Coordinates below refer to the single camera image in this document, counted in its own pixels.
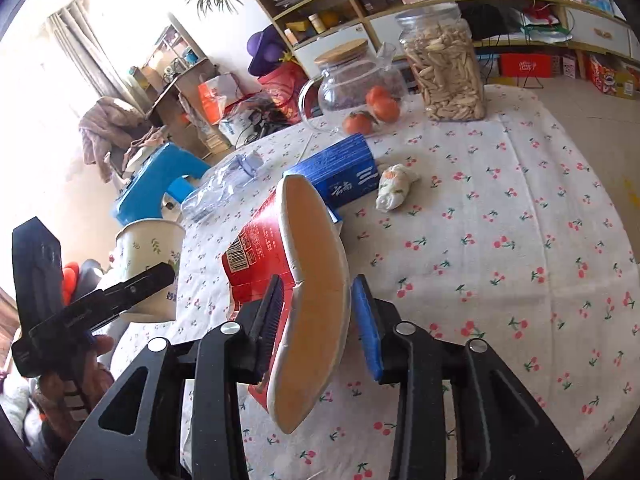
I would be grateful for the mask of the person's left hand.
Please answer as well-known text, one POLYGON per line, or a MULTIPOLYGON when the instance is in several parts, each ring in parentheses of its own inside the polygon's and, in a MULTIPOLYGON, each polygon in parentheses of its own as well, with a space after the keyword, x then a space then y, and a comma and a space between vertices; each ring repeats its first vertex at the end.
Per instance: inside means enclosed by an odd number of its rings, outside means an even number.
POLYGON ((34 399, 41 413, 46 418, 53 432, 65 444, 69 444, 79 428, 80 422, 74 419, 67 405, 68 396, 78 396, 79 406, 90 413, 102 396, 114 384, 111 372, 98 361, 98 357, 114 349, 114 339, 110 336, 96 336, 96 343, 86 353, 82 382, 78 386, 74 382, 66 382, 58 374, 43 374, 38 379, 34 399))

